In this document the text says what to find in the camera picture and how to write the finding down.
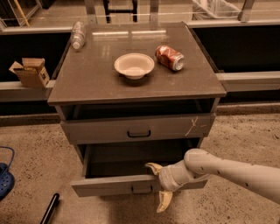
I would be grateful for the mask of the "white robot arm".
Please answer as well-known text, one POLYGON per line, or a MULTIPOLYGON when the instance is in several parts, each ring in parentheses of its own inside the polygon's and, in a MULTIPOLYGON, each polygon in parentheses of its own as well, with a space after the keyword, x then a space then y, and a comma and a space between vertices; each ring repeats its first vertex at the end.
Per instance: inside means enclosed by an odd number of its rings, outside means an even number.
POLYGON ((202 149, 190 149, 184 159, 176 164, 162 166, 147 163, 158 176, 161 190, 157 212, 162 213, 170 205, 172 195, 186 184, 206 180, 210 175, 224 178, 238 186, 280 203, 280 169, 258 164, 243 163, 216 157, 202 149))

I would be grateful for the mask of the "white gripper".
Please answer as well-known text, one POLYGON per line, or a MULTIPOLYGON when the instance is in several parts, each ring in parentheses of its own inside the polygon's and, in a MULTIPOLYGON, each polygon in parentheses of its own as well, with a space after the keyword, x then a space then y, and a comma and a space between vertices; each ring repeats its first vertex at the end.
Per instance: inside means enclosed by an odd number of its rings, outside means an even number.
POLYGON ((156 163, 146 163, 145 166, 151 168, 153 174, 159 177, 160 185, 164 189, 159 192, 158 213, 162 213, 170 205, 173 192, 195 181, 194 173, 186 168, 183 160, 164 167, 156 163))

